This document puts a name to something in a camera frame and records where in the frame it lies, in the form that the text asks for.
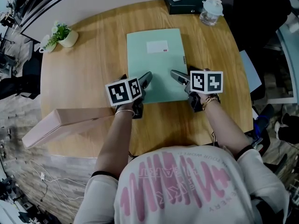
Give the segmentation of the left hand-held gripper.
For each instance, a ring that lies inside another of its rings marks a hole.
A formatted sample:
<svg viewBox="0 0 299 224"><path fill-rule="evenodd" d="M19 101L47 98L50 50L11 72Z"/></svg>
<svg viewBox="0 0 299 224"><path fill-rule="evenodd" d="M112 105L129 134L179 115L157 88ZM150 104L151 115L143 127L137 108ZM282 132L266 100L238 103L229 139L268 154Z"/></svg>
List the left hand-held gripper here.
<svg viewBox="0 0 299 224"><path fill-rule="evenodd" d="M146 95L145 89L152 80L152 72L145 73L142 77L127 78L123 75L119 81L106 84L106 91L110 105L115 107L115 113L124 104L132 104L133 119L141 119L143 116L143 101Z"/></svg>

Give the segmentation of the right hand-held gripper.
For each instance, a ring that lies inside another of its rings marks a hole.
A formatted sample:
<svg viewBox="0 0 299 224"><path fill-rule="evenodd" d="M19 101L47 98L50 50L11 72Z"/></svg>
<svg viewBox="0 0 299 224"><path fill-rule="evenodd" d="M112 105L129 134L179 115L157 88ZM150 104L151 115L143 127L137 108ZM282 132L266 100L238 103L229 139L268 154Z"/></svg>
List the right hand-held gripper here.
<svg viewBox="0 0 299 224"><path fill-rule="evenodd" d="M207 95L208 98L215 99L220 103L219 93L223 92L222 71L205 72L202 69L191 66L189 75L178 70L171 70L171 77L185 86L188 102L194 112L204 110L203 103L206 98L201 98L200 94Z"/></svg>

